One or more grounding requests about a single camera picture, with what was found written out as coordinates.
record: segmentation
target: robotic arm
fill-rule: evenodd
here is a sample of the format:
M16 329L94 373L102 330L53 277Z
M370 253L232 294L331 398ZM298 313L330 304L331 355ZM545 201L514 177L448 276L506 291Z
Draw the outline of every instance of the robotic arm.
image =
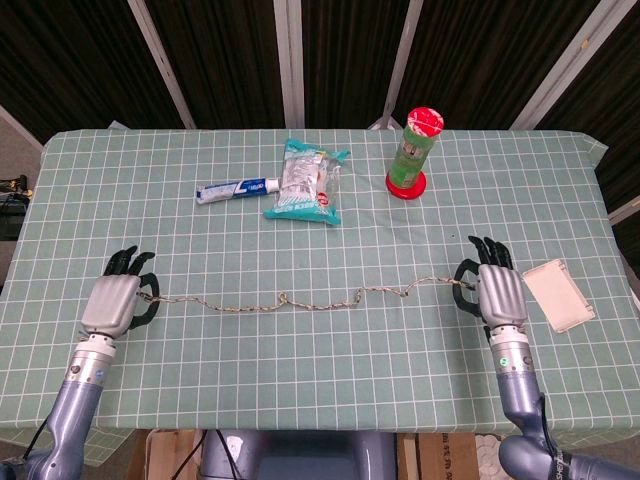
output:
M556 446L547 429L545 398L540 393L529 340L520 275L513 270L509 250L490 238L469 237L480 264L464 260L454 278L470 271L477 275L478 303L464 299L453 286L456 305L481 317L493 354L505 416L522 432L500 446L500 463L518 480L634 480L640 473L588 455L571 455Z
M82 316L88 338L81 341L46 420L53 437L51 451L25 454L0 464L0 479L79 479L84 463L84 442L95 414L109 367L115 357L113 341L127 330L148 324L159 304L152 303L142 315L134 316L139 288L149 285L159 295L153 273L138 276L144 263L153 258L141 253L129 266L137 247L120 250L111 257L98 278Z

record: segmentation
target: dark curtain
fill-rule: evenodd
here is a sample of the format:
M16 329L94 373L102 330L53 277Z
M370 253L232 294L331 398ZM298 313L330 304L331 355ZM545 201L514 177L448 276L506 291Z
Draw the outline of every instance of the dark curtain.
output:
M629 265L640 278L640 213L625 218L613 226L618 247L629 262Z
M367 128L382 114L408 0L303 0L307 128Z
M112 120L182 128L126 0L0 8L0 104L41 142Z
M426 105L446 128L509 128L597 4L425 0L394 118Z
M610 212L640 195L640 3L538 128L585 132L609 146L596 175Z
M284 127L272 1L147 6L198 127Z

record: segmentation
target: grid pattern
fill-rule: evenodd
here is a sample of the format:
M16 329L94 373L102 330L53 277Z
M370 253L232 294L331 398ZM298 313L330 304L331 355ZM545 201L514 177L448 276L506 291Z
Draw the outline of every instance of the grid pattern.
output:
M343 224L268 220L273 197L196 205L196 185L277 176L289 137L348 149ZM561 131L445 131L415 201L388 194L401 132L120 131L56 135L2 292L0 427L49 412L94 279L132 244L167 295L223 305L343 299L363 284L450 276L470 234L505 242L520 271L563 259L597 318L565 334L528 297L529 336L562 441L640 423L640 328L593 165L605 147ZM506 433L491 355L451 287L369 295L349 311L219 314L162 305L118 340L101 427Z

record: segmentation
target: black wire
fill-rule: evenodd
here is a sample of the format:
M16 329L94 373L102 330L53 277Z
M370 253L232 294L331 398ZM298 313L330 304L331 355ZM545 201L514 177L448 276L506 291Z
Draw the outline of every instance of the black wire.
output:
M556 455L558 454L558 450L556 448L556 444L553 441L553 439L551 438L551 435L549 434L549 426L547 425L547 402L546 402L546 397L544 396L544 393L540 394L540 409L541 409L541 414L542 414L542 431L544 432L544 439L547 442L547 448L549 449L549 453L551 454L551 456L553 456L554 458L556 457Z
M173 477L171 477L171 480L176 480L178 478L178 476L180 475L180 472L182 471L182 469L187 465L187 463L189 463L189 460L191 460L191 457L193 457L195 455L195 453L198 451L198 449L200 448L200 446L202 445L202 442L204 442L204 437L207 436L207 432L209 430L205 430L204 433L202 434L202 437L200 438L200 441L198 442L198 444L193 447L193 450L191 450L191 453L189 455L187 455L187 458L184 459L184 462L182 462L182 465L180 465L178 467L178 470L176 470L176 473L173 474Z
M216 433L218 434L218 438L220 439L220 443L222 443L222 448L224 448L224 453L227 454L227 460L229 461L229 466L231 467L231 475L233 475L233 480L238 480L238 476L236 472L240 476L240 480L242 480L242 475L240 475L240 470L238 470L238 466L236 462L233 460L233 456L231 455L231 451L229 450L229 445L227 445L227 441L224 439L222 432L216 429Z
M47 424L47 420L49 420L49 416L48 415L47 415L47 418L44 419L44 422L42 422L42 424L38 427L38 430L36 431L36 434L31 439L31 443L29 443L29 446L25 450L24 455L22 455L22 459L23 460L26 460L29 457L29 454L31 453L31 450L33 450L34 445L38 441L38 437L42 433L42 430L44 429L44 426Z

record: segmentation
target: red cap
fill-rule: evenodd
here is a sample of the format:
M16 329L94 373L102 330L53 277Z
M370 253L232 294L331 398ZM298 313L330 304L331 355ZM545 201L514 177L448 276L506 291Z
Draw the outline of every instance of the red cap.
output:
M416 135L435 137L442 132L444 120L433 108L418 107L409 112L407 125Z

